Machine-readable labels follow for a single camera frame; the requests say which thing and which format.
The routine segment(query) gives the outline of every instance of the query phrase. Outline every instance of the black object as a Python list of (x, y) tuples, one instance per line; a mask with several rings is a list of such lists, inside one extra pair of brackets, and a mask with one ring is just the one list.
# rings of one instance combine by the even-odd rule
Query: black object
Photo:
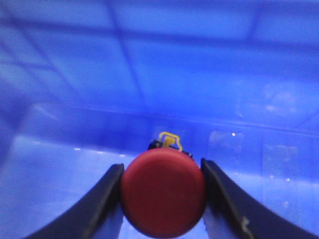
[(213, 161), (201, 161), (213, 214), (223, 213), (238, 238), (319, 239), (276, 215), (234, 183)]
[(25, 239), (88, 239), (119, 201), (123, 164), (114, 164), (73, 207)]
[[(162, 148), (162, 147), (163, 147), (163, 143), (162, 143), (162, 142), (160, 142), (160, 141), (158, 141), (158, 140), (156, 140), (156, 139), (153, 139), (153, 141), (149, 144), (148, 149)], [(171, 145), (170, 145), (169, 147), (178, 150), (178, 148), (176, 148), (176, 147), (174, 147), (174, 146), (171, 146)], [(193, 155), (192, 155), (191, 153), (189, 153), (189, 152), (186, 152), (186, 151), (183, 150), (182, 153), (184, 153), (184, 154), (186, 154), (187, 156), (193, 158)]]

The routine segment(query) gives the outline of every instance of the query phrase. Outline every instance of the blue container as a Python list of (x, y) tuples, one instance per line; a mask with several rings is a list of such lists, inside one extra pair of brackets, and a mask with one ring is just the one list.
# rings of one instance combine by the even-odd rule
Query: blue container
[[(0, 0), (0, 238), (162, 131), (319, 236), (318, 16), (315, 1)], [(181, 238), (231, 238), (209, 213)], [(145, 238), (126, 219), (113, 233)]]

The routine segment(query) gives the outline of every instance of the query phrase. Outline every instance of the yellow clip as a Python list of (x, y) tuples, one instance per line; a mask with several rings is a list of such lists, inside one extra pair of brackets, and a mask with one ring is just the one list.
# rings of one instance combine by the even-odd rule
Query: yellow clip
[(180, 152), (183, 151), (183, 147), (180, 144), (180, 138), (178, 135), (164, 131), (159, 134), (159, 141), (162, 142), (163, 137), (164, 137), (163, 147), (168, 148), (170, 145), (176, 144), (178, 146), (178, 150)]

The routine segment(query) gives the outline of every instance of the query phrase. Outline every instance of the blue plastic bin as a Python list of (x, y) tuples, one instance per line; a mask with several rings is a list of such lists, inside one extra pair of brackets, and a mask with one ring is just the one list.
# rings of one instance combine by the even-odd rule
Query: blue plastic bin
[[(319, 236), (319, 2), (0, 0), (0, 238), (162, 131)], [(232, 238), (208, 221), (180, 238)]]

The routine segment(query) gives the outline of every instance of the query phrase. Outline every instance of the red object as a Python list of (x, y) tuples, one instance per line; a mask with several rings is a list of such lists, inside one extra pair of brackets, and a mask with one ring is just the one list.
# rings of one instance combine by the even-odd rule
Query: red object
[(140, 232), (174, 238), (189, 231), (206, 206), (203, 174), (187, 155), (156, 148), (139, 155), (121, 179), (123, 211)]

